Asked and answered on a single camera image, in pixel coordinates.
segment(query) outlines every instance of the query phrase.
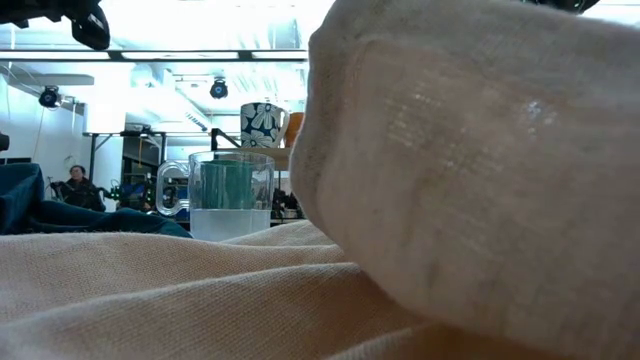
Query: glass mug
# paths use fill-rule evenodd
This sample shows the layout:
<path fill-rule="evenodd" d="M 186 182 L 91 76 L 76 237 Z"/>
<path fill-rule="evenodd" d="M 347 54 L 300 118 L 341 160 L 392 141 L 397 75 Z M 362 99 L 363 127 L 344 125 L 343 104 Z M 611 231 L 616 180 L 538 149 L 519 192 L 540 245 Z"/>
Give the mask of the glass mug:
<path fill-rule="evenodd" d="M 275 160 L 242 151 L 201 152 L 184 162 L 167 161 L 158 169 L 156 207 L 166 216 L 189 210 L 195 239 L 223 241 L 271 226 Z M 165 207 L 165 182 L 188 178 L 189 199 Z"/>

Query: fabric fold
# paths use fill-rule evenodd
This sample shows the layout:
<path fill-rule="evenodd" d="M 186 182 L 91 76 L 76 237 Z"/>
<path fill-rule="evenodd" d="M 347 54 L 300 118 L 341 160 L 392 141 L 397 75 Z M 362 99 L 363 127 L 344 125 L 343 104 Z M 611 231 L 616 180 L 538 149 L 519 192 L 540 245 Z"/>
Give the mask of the fabric fold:
<path fill-rule="evenodd" d="M 557 359 L 407 311 L 306 222 L 4 237 L 0 315 L 3 360 Z"/>
<path fill-rule="evenodd" d="M 311 39 L 296 195 L 417 313 L 640 357 L 639 39 L 508 1 L 336 2 Z"/>

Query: fluorescent light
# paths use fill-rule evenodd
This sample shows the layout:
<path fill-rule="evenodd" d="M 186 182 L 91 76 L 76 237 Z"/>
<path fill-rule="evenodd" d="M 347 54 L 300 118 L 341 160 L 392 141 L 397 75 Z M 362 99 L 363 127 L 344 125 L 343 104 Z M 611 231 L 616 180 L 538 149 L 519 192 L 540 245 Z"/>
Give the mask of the fluorescent light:
<path fill-rule="evenodd" d="M 3 60 L 109 60 L 104 51 L 15 51 L 0 50 Z"/>
<path fill-rule="evenodd" d="M 202 52 L 194 52 L 194 51 L 176 51 L 176 52 L 143 52 L 136 51 L 130 52 L 125 51 L 122 52 L 122 56 L 125 59 L 130 60 L 234 60 L 238 59 L 238 53 L 235 51 L 202 51 Z"/>
<path fill-rule="evenodd" d="M 306 51 L 254 51 L 254 59 L 280 59 L 280 60 L 306 60 L 309 54 Z"/>

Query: dark hair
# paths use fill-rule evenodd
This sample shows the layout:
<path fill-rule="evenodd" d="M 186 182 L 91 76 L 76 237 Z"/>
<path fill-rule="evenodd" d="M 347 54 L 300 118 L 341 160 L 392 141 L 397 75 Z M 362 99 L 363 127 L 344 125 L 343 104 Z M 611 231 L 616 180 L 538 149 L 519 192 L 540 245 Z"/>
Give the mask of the dark hair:
<path fill-rule="evenodd" d="M 86 173 L 87 173 L 87 170 L 85 170 L 84 166 L 82 166 L 82 165 L 73 165 L 73 166 L 71 167 L 71 169 L 69 169 L 69 174 L 71 174 L 71 172 L 72 172 L 72 171 L 73 171 L 73 169 L 75 169 L 75 168 L 80 169 L 80 171 L 82 172 L 82 175 L 84 175 L 84 174 L 86 174 Z"/>

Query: dark jacket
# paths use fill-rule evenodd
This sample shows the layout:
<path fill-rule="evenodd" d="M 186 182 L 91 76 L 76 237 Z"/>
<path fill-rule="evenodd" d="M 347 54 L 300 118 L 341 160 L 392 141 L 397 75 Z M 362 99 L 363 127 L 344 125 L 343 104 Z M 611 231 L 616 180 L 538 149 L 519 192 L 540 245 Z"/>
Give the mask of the dark jacket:
<path fill-rule="evenodd" d="M 80 182 L 69 179 L 60 187 L 60 192 L 67 204 L 99 212 L 105 211 L 98 188 L 87 178 L 82 178 Z"/>

